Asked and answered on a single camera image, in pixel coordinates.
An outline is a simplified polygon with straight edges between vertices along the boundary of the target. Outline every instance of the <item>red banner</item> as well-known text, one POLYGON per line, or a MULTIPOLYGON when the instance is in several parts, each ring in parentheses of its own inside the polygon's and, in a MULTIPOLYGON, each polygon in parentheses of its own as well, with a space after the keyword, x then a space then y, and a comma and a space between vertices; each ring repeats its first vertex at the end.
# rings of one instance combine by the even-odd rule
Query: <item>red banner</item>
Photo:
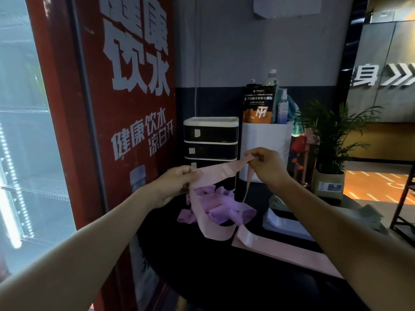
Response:
MULTIPOLYGON (((172 0, 76 0, 75 5, 112 209, 171 167, 176 134, 172 0)), ((125 259, 119 265, 122 282, 131 283, 131 266, 125 259)))

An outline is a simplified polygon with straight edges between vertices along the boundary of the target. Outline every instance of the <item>storage bin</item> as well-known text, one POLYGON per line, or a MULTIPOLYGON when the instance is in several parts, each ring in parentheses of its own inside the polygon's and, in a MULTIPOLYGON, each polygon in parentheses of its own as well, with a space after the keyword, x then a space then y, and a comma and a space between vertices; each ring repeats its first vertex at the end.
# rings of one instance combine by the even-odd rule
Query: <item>storage bin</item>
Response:
MULTIPOLYGON (((235 161, 232 160, 219 160, 219 159, 191 159, 185 157, 185 164, 194 168, 203 168, 217 164, 223 164, 224 162, 235 161)), ((236 188, 236 175, 234 177, 226 178, 216 183, 216 188, 224 187, 226 190, 234 190, 236 188)))
POLYGON ((238 117, 193 117, 184 120, 184 140, 191 142, 238 142, 238 117))
POLYGON ((185 157, 234 160, 237 158, 238 142, 235 143, 209 143, 185 142, 185 157))

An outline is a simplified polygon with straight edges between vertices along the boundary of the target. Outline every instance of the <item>pink tape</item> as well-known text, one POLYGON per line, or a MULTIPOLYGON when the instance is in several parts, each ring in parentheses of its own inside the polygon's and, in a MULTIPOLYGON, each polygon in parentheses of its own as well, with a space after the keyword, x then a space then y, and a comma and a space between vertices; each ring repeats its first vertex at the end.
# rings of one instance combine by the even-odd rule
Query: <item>pink tape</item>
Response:
MULTIPOLYGON (((192 210, 198 221, 199 228, 206 238, 218 241, 228 240, 232 237, 236 229, 236 224, 224 227, 211 221, 208 215, 205 214, 205 211, 195 193, 195 189, 206 187, 220 182, 225 178, 234 176, 247 162, 252 159, 254 159, 254 156, 249 155, 241 160, 198 169, 202 172, 202 176, 198 181, 190 185, 189 193, 192 210)), ((248 192, 249 184, 253 175, 254 171, 251 167, 249 167, 246 192, 248 192)), ((325 254, 254 235, 247 230, 243 224, 239 226, 232 245, 239 248, 246 248, 248 250, 271 256, 278 260, 289 262, 298 266, 306 267, 311 270, 343 278, 325 254)))

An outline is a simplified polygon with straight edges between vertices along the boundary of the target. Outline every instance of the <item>orange label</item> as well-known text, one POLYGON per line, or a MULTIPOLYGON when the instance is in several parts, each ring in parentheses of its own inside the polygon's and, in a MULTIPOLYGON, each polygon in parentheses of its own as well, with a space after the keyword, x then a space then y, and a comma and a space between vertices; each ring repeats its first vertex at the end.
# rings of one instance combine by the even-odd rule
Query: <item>orange label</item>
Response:
POLYGON ((258 106, 256 110, 246 109, 242 121, 246 123, 271 123, 271 116, 272 112, 268 111, 267 106, 258 106))

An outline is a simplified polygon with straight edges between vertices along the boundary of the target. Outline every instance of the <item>glass door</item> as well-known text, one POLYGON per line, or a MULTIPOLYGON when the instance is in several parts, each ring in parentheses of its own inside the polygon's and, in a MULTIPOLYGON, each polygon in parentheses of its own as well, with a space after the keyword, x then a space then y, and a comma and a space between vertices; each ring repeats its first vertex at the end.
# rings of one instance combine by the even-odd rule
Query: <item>glass door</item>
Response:
POLYGON ((25 0, 0 0, 0 282, 75 223, 25 0))

